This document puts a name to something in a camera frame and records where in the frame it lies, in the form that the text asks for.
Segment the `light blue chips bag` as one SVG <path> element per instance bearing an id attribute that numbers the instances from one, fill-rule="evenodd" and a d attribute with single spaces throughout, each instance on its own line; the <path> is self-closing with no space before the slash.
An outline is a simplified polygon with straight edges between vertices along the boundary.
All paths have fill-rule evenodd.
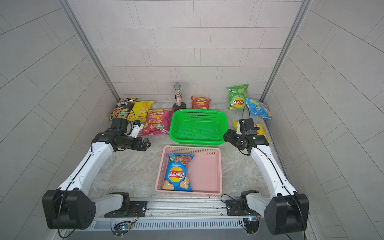
<path id="1" fill-rule="evenodd" d="M 246 98 L 246 104 L 250 113 L 253 116 L 260 117 L 263 119 L 269 119 L 269 120 L 272 119 L 272 114 L 264 103 L 257 100 Z"/>

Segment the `green cucumber chips bag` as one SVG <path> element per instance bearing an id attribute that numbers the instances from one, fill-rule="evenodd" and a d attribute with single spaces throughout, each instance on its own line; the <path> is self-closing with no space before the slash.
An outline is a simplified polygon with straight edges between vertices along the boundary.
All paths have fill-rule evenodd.
<path id="1" fill-rule="evenodd" d="M 246 104 L 246 98 L 248 96 L 248 84 L 227 87 L 230 95 L 230 107 L 229 110 L 242 110 Z"/>

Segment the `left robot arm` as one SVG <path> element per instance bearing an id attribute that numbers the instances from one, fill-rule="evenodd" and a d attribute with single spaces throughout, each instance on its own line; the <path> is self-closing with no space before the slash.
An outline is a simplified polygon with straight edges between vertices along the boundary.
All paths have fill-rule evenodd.
<path id="1" fill-rule="evenodd" d="M 146 151 L 151 143 L 141 138 L 139 121 L 112 119 L 107 130 L 98 133 L 70 176 L 56 190 L 42 197 L 45 218 L 52 230 L 85 230 L 94 218 L 104 215 L 127 216 L 132 212 L 128 193 L 117 192 L 98 199 L 89 198 L 91 185 L 106 160 L 118 151 Z"/>

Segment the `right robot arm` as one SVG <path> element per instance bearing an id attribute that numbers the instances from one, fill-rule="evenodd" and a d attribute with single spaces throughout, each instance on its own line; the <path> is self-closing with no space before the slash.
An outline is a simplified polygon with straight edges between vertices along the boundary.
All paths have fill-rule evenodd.
<path id="1" fill-rule="evenodd" d="M 272 154 L 267 138 L 258 135 L 258 127 L 253 119 L 239 120 L 237 130 L 228 130 L 223 138 L 240 152 L 247 150 L 248 156 L 258 165 L 269 190 L 269 199 L 257 191 L 242 192 L 242 210 L 258 213 L 265 219 L 268 230 L 274 236 L 305 233 L 309 199 L 305 194 L 298 193 L 285 177 Z"/>

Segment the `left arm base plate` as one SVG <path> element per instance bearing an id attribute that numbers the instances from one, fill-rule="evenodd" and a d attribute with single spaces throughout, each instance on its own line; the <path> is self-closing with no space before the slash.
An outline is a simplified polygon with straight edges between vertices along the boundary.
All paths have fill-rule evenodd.
<path id="1" fill-rule="evenodd" d="M 120 209 L 105 214 L 104 218 L 141 218 L 146 214 L 147 204 L 147 201 L 123 202 Z"/>

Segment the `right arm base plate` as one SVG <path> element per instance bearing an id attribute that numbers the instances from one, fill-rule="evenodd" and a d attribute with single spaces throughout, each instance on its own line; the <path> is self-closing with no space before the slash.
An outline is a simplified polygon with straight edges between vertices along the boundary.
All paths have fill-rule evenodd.
<path id="1" fill-rule="evenodd" d="M 230 217 L 260 215 L 254 210 L 247 210 L 243 208 L 239 200 L 228 199 L 228 200 L 225 200 L 225 204 L 226 204 L 227 215 Z"/>

